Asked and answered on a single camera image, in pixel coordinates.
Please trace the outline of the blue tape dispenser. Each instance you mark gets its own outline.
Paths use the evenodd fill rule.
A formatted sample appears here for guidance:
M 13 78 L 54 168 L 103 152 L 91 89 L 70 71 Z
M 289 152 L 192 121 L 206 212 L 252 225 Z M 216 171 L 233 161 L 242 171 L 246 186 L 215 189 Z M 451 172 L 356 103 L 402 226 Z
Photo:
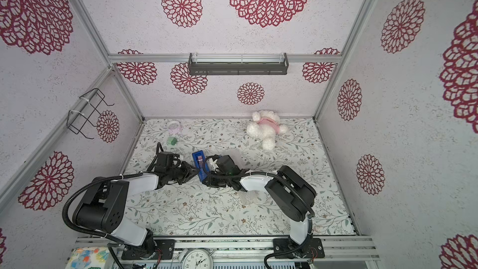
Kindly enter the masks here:
M 192 154 L 192 159 L 196 168 L 199 169 L 198 177 L 202 184 L 205 184 L 208 174 L 210 172 L 207 162 L 205 161 L 206 157 L 203 151 L 197 151 Z

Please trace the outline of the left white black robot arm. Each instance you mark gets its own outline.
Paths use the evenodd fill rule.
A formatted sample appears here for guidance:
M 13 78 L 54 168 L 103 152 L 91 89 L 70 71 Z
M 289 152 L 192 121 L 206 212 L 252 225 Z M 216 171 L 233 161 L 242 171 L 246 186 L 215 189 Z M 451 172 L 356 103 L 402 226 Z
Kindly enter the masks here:
M 153 232 L 124 216 L 127 200 L 137 194 L 174 184 L 184 184 L 200 169 L 166 152 L 159 143 L 146 170 L 135 174 L 96 177 L 67 199 L 62 209 L 64 224 L 70 229 L 106 238 L 124 245 L 140 259 L 157 251 Z

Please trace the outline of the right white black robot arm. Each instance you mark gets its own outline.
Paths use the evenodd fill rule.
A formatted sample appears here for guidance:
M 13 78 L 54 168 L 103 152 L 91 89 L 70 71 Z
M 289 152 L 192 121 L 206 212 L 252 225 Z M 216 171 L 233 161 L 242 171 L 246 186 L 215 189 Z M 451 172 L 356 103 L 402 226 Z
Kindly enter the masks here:
M 236 191 L 267 193 L 291 220 L 289 247 L 279 248 L 264 258 L 265 267 L 272 258 L 302 254 L 313 238 L 312 207 L 317 196 L 314 188 L 289 166 L 276 172 L 240 169 L 229 155 L 213 155 L 199 161 L 203 184 L 211 188 L 230 187 Z

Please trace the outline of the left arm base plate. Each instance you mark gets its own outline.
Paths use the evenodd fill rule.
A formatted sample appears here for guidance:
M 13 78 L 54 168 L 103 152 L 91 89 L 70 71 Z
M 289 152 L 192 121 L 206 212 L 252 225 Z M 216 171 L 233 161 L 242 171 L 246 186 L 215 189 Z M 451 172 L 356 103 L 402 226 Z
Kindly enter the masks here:
M 173 258 L 175 240 L 159 239 L 147 241 L 145 244 L 134 247 L 126 245 L 122 260 L 171 260 Z

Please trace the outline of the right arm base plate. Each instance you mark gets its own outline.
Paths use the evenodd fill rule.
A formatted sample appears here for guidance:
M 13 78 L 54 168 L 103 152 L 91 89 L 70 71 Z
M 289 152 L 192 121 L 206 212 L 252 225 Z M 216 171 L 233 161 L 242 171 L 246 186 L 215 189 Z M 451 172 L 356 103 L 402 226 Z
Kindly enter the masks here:
M 273 239 L 273 251 L 274 254 L 280 254 L 275 256 L 276 259 L 323 259 L 325 257 L 324 246 L 318 238 L 313 238 L 307 242 L 301 249 L 295 252 L 285 254 L 292 249 L 298 247 L 291 239 Z

